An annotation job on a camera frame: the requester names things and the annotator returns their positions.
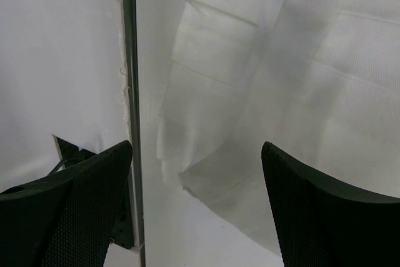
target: white wall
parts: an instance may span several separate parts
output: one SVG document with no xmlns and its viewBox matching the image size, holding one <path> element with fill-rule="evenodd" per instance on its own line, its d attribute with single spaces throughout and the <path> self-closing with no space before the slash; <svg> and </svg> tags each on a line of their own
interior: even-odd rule
<svg viewBox="0 0 400 267">
<path fill-rule="evenodd" d="M 0 191 L 128 139 L 121 0 L 0 0 Z M 106 266 L 137 266 L 111 246 Z"/>
</svg>

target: hole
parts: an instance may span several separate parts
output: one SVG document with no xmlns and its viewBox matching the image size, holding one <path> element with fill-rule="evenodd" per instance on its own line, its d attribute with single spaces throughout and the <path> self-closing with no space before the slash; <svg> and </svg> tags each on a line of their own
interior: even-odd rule
<svg viewBox="0 0 400 267">
<path fill-rule="evenodd" d="M 12 187 L 12 188 L 5 190 L 2 194 L 13 194 L 13 193 L 21 192 L 23 190 L 25 190 L 25 188 L 21 187 L 21 186 Z"/>
</svg>

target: black cable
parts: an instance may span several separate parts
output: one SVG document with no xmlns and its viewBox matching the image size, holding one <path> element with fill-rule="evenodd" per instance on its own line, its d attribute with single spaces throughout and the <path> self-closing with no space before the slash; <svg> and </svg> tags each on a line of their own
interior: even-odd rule
<svg viewBox="0 0 400 267">
<path fill-rule="evenodd" d="M 56 165 L 56 167 L 54 167 L 54 168 L 50 171 L 50 173 L 49 173 L 48 175 L 53 174 L 53 173 L 56 173 L 62 166 L 64 166 L 66 163 L 71 162 L 71 161 L 75 161 L 75 162 L 77 162 L 77 163 L 80 163 L 80 162 L 84 161 L 84 159 L 79 159 L 79 158 L 62 159 L 62 160 Z"/>
</svg>

